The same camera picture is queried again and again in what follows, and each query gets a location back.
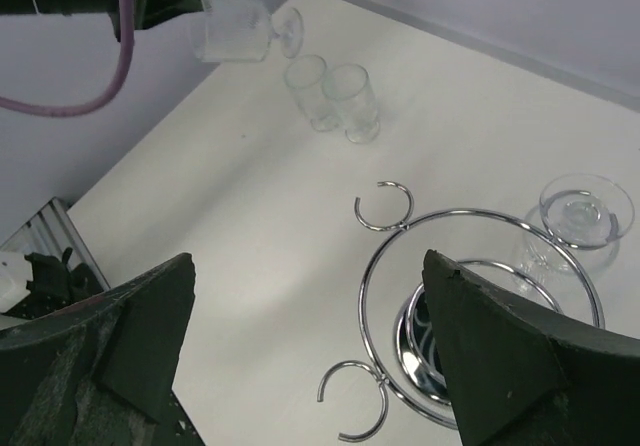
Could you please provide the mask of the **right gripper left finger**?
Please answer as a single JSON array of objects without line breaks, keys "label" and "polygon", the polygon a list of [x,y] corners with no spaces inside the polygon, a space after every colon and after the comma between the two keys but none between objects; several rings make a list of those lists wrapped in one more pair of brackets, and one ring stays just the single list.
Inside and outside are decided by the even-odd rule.
[{"label": "right gripper left finger", "polygon": [[1,314],[5,445],[192,445],[196,429],[172,387],[195,302],[181,253],[103,291],[90,269],[55,293]]}]

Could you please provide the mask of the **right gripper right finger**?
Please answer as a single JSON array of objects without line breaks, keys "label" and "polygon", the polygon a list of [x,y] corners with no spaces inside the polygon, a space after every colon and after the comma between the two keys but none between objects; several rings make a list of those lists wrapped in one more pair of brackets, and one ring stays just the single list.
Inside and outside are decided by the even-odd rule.
[{"label": "right gripper right finger", "polygon": [[638,444],[637,339],[556,313],[435,250],[422,278],[463,444]]}]

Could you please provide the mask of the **clear wine glass three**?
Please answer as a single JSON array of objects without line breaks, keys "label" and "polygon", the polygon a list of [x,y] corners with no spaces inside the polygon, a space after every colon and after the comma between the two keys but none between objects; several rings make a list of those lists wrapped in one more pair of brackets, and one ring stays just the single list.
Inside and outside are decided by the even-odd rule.
[{"label": "clear wine glass three", "polygon": [[303,46],[304,22],[298,9],[274,18],[260,0],[200,0],[191,15],[188,38],[203,63],[261,62],[277,43],[287,59]]}]

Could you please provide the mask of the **clear wine glass two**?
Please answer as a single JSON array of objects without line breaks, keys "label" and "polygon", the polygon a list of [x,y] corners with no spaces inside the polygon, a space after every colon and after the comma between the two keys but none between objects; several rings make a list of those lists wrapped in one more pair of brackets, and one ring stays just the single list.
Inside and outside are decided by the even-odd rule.
[{"label": "clear wine glass two", "polygon": [[[549,234],[598,281],[616,262],[622,238],[631,230],[635,208],[616,182],[594,174],[566,174],[548,183],[525,221]],[[581,286],[570,265],[553,246],[524,233],[511,265],[552,294]]]}]

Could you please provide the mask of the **clear wine glass one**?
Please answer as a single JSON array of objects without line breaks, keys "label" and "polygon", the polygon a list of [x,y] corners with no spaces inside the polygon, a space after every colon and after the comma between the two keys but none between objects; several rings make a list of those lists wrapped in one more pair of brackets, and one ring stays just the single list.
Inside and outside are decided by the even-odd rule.
[{"label": "clear wine glass one", "polygon": [[322,91],[328,66],[319,55],[302,55],[284,71],[284,83],[299,111],[317,132],[334,131],[339,120]]}]

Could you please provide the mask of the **clear wine glass four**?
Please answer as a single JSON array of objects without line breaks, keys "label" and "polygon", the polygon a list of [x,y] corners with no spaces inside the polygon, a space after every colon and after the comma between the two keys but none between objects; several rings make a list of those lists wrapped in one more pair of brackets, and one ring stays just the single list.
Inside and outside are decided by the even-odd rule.
[{"label": "clear wine glass four", "polygon": [[368,144],[377,138],[379,108],[364,67],[353,63],[334,66],[323,80],[322,92],[351,143]]}]

